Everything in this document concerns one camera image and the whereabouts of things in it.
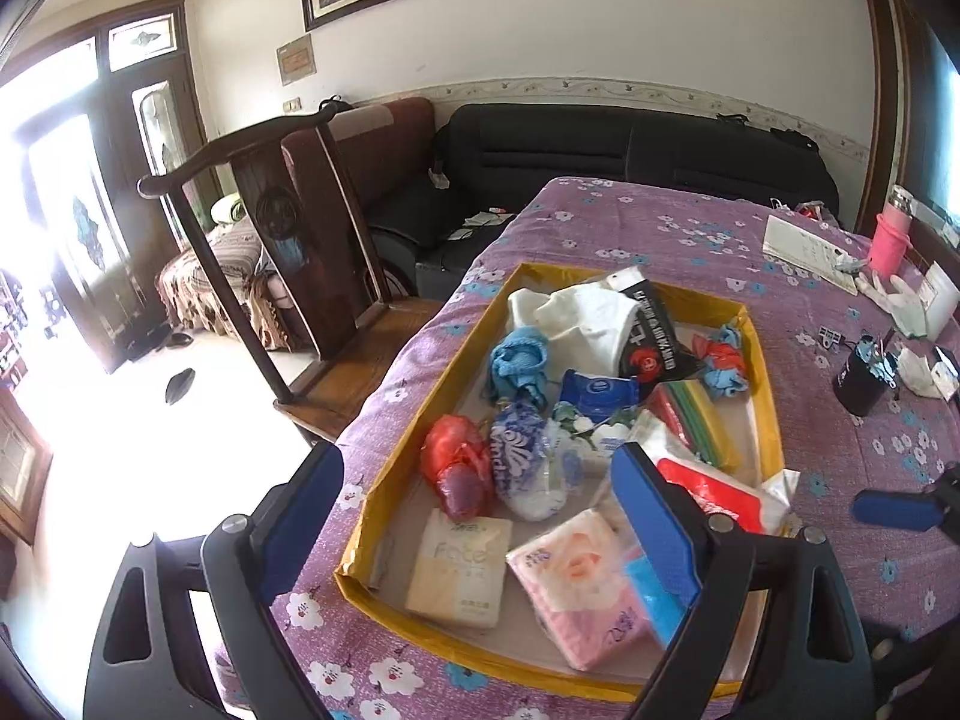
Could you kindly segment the white plastic bag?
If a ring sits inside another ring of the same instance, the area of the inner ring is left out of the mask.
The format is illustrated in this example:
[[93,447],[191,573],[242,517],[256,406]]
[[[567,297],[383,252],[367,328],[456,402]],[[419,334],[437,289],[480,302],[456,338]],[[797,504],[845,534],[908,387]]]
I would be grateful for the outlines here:
[[903,346],[896,355],[898,377],[918,397],[950,401],[958,394],[958,364],[947,349],[936,346],[934,351],[935,361],[929,362]]

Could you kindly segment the blue packet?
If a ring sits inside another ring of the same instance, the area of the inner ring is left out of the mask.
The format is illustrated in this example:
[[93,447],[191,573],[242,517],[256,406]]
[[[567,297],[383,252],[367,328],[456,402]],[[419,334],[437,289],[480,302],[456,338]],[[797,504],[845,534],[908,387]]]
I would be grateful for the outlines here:
[[669,649],[686,615],[685,606],[667,590],[646,556],[625,564],[626,577],[646,608],[652,632],[663,649]]

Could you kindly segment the red white tissue pack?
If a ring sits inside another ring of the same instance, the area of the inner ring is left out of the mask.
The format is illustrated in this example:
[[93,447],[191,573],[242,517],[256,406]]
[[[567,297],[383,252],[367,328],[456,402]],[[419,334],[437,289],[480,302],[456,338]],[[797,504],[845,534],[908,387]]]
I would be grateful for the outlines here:
[[635,442],[667,483],[678,484],[707,514],[726,514],[744,530],[782,535],[793,510],[800,474],[784,468],[754,488],[698,460],[669,427],[649,411],[641,411],[631,429]]

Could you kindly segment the pink tissue pack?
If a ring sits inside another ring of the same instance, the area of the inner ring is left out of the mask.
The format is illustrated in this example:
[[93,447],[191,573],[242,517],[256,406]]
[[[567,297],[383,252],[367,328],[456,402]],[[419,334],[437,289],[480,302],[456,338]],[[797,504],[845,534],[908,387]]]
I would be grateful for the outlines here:
[[594,509],[556,525],[506,556],[535,616],[574,671],[585,673],[662,645],[626,573],[627,550]]

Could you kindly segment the blue and red cloth bundle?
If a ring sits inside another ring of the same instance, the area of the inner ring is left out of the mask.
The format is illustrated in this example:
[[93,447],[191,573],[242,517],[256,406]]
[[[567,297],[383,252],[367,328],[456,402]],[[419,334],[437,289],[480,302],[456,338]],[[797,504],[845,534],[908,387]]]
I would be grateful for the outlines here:
[[725,323],[709,335],[695,333],[692,351],[703,364],[701,383],[713,400],[747,394],[748,367],[742,354],[742,335],[734,325]]

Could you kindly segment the white green patterned tissue pack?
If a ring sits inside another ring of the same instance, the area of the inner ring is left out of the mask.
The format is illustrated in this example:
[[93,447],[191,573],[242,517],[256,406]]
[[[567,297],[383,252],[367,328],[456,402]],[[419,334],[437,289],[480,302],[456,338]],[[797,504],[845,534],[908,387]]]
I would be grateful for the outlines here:
[[548,448],[568,470],[602,476],[613,452],[630,437],[639,412],[638,406],[622,406],[604,416],[558,401],[547,421]]

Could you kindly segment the cream tissue pack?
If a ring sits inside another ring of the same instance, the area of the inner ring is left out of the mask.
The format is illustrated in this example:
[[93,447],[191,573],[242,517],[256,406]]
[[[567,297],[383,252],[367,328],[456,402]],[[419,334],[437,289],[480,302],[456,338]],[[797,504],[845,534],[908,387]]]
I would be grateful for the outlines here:
[[405,610],[461,628],[493,629],[500,621],[512,523],[475,517],[455,522],[431,512],[421,535]]

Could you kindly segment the black printed bag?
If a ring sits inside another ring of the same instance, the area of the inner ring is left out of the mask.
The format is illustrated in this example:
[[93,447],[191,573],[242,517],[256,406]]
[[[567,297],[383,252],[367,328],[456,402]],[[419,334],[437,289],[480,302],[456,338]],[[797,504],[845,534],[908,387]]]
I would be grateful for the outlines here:
[[613,291],[636,304],[620,351],[620,376],[647,388],[661,380],[693,377],[701,361],[677,337],[658,288],[637,266],[615,271],[607,282]]

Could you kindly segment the dark blue wipes pack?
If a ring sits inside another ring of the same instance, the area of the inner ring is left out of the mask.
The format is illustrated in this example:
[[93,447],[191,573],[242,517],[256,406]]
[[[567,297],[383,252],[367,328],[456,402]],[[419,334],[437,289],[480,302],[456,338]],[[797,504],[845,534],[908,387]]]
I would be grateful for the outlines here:
[[640,387],[635,379],[588,376],[568,369],[551,416],[555,421],[587,418],[604,422],[620,411],[636,410],[640,403]]

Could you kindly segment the blue white patterned bag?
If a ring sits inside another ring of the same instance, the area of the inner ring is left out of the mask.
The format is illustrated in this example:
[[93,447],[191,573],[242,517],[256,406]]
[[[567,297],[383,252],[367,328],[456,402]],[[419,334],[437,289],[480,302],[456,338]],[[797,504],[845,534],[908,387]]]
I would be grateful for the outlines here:
[[558,514],[584,475],[568,470],[547,444],[547,421],[526,400],[501,400],[488,434],[494,492],[526,522]]

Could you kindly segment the red plastic bag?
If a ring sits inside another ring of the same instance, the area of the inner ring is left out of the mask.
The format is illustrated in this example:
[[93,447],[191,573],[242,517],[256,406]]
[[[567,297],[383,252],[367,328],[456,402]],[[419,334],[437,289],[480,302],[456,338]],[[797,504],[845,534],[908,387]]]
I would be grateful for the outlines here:
[[490,447],[469,418],[443,415],[430,427],[420,449],[420,472],[455,522],[493,509]]

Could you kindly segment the white cloth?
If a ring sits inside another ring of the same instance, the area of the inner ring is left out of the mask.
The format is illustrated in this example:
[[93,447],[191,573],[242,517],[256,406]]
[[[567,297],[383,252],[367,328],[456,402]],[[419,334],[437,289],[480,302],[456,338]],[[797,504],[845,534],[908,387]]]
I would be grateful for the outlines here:
[[598,281],[544,294],[517,289],[508,298],[512,328],[534,327],[547,339],[547,379],[566,371],[615,377],[638,303]]

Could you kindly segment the blue knitted cloth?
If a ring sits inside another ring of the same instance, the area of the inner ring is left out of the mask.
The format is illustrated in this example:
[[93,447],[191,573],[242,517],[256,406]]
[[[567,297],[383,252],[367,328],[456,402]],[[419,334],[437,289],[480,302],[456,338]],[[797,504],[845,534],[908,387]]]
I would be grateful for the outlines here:
[[548,340],[544,333],[535,327],[512,330],[490,351],[485,397],[490,403],[526,400],[544,411],[547,362]]

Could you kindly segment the dark wooden chair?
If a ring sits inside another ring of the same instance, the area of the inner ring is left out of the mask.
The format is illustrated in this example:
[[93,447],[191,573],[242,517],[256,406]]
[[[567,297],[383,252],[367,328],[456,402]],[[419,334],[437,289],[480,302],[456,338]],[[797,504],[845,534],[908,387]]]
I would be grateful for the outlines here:
[[[275,408],[309,440],[334,442],[356,419],[409,339],[438,314],[438,301],[394,296],[331,123],[338,104],[282,115],[206,143],[166,174],[137,184],[145,199],[171,202],[213,293],[275,395]],[[293,179],[283,142],[299,132],[319,142],[334,198],[308,199]],[[184,185],[212,167],[233,172],[247,218],[290,296],[314,359],[288,382],[245,316],[185,198]]]

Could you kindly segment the dark wooden door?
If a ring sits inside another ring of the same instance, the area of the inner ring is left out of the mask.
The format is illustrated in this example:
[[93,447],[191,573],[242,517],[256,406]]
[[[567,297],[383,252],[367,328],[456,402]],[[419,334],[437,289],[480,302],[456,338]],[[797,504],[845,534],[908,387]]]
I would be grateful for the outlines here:
[[205,143],[185,0],[145,0],[60,29],[8,60],[2,122],[16,203],[52,250],[50,281],[116,371],[160,343],[156,280],[184,249],[176,213],[140,197]]

